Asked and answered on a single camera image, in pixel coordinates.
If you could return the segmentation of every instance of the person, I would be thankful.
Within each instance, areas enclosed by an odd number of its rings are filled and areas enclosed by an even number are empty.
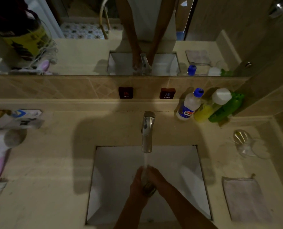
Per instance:
[[[176,41],[174,6],[176,0],[116,0],[120,20],[133,56],[133,68],[141,67],[142,52],[138,42],[151,42],[147,52],[149,65],[153,64],[161,40]]]
[[[156,186],[158,193],[167,201],[183,229],[217,229],[199,212],[173,185],[166,181],[158,169],[147,167],[148,180]],[[134,229],[138,227],[140,215],[148,202],[141,184],[141,166],[130,186],[130,194],[116,222],[114,229]]]

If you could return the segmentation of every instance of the white shirt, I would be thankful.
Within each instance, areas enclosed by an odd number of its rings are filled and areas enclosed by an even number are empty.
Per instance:
[[[138,40],[153,41],[162,0],[128,0],[128,3],[132,9]],[[127,38],[127,35],[124,33],[122,38]],[[175,13],[173,12],[162,40],[176,41],[176,39]]]

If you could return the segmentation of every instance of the beige countertop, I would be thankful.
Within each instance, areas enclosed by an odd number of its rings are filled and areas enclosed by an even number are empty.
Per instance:
[[[29,130],[25,141],[11,151],[3,173],[9,182],[0,196],[0,229],[92,228],[85,226],[85,221],[95,148],[140,146],[142,116],[143,112],[44,113],[43,127]],[[157,112],[153,145],[198,146],[218,228],[283,228],[283,185],[272,161],[242,158],[234,146],[225,146],[238,128],[259,137],[252,126],[220,129],[212,123],[179,122],[173,112]],[[250,177],[252,173],[273,216],[272,224],[242,224],[230,219],[221,177]],[[178,228],[178,224],[162,228]]]
[[[57,64],[49,71],[62,75],[108,75],[110,52],[131,52],[126,40],[98,39],[55,39],[57,44]],[[147,52],[150,43],[140,43],[143,52]],[[185,50],[207,50],[212,65],[224,60],[216,42],[201,41],[162,41],[157,53],[176,53],[181,73],[187,75],[189,62]],[[196,74],[207,74],[209,66],[198,66]]]

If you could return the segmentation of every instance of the hand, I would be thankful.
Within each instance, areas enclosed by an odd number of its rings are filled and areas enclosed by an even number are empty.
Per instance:
[[[148,63],[149,63],[150,66],[152,66],[152,64],[153,64],[154,56],[155,56],[155,52],[153,52],[152,50],[150,50],[147,53],[147,60],[148,60]]]
[[[132,67],[134,70],[140,70],[141,69],[141,57],[140,57],[140,54],[141,54],[141,49],[140,48],[137,48],[136,50],[133,50],[132,51]]]
[[[133,200],[137,204],[141,204],[144,208],[147,205],[148,197],[144,196],[141,184],[141,174],[143,172],[143,166],[139,167],[137,170],[134,180],[130,186],[129,199]]]
[[[153,185],[156,186],[158,191],[160,191],[160,188],[164,184],[168,184],[168,182],[163,177],[163,175],[159,172],[159,170],[150,165],[148,165],[147,167],[147,178]]]

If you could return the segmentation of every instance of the sink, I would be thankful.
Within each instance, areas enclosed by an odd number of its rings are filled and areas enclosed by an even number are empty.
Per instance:
[[[140,146],[97,147],[87,214],[89,225],[117,221],[136,170],[143,161]],[[193,206],[212,219],[196,146],[153,146],[148,163]],[[167,221],[176,221],[176,218],[156,191],[143,209],[140,222]]]
[[[153,76],[176,76],[180,72],[176,54],[155,54],[152,64]],[[132,53],[110,53],[109,75],[133,75]]]

